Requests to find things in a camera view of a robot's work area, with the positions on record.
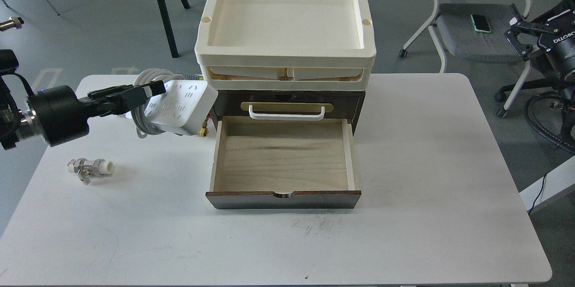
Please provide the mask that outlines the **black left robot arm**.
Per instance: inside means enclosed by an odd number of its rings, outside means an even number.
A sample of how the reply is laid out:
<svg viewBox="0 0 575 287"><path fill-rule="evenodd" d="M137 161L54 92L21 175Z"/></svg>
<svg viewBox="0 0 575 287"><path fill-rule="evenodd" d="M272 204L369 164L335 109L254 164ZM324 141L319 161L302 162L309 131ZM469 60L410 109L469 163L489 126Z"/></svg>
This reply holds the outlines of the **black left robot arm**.
<svg viewBox="0 0 575 287"><path fill-rule="evenodd" d="M123 85L92 91L77 98L68 86L52 87L33 93L21 78L27 91L27 110L18 109L8 85L0 81L1 145L5 150L34 136L41 136L50 146L84 137L89 133L88 119L121 115L144 106L150 97L164 94L160 80L143 85Z"/></svg>

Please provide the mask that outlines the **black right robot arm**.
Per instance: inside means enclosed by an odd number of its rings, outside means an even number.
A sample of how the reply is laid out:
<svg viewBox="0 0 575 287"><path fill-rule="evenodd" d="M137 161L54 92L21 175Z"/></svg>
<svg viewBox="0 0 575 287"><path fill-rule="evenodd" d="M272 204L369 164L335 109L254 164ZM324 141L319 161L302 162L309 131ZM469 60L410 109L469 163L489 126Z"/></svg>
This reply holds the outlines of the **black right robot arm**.
<svg viewBox="0 0 575 287"><path fill-rule="evenodd" d="M574 127L574 11L567 9L544 22L526 22L514 4L510 9L514 17L509 21L510 28L505 32L505 38L525 62L530 63L532 58L544 60L540 68L544 78L528 82L528 85L517 82L512 92L517 94L523 89L551 87L552 91L528 99L524 116L538 134L574 154L571 135ZM559 135L545 128L534 115L534 103L544 99L552 99L549 107L561 111Z"/></svg>

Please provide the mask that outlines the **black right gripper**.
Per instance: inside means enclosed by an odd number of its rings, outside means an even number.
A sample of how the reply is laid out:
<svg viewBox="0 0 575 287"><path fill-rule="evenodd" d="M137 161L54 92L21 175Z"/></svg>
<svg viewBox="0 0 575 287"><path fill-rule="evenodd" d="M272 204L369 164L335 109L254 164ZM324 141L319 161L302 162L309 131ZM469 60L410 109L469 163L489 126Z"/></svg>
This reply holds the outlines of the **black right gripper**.
<svg viewBox="0 0 575 287"><path fill-rule="evenodd" d="M520 33L537 37L537 48L548 58L559 82L574 81L574 3L572 0L563 0L553 9L561 12L541 20L540 22L526 22L514 4L510 5L513 18L510 29L504 35L515 52L529 60L534 51L530 44L522 44L517 39Z"/></svg>

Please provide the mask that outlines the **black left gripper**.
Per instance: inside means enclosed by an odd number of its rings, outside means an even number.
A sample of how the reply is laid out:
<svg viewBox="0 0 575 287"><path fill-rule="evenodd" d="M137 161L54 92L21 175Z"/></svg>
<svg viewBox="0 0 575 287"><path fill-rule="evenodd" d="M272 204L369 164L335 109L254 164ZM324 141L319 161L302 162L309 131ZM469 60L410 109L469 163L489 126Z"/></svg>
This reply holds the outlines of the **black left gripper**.
<svg viewBox="0 0 575 287"><path fill-rule="evenodd" d="M29 97L28 105L39 121L40 134L49 146L84 137L89 133L88 119L121 115L144 105L149 98L166 93L161 80L140 85L108 87L77 98L68 86L39 91Z"/></svg>

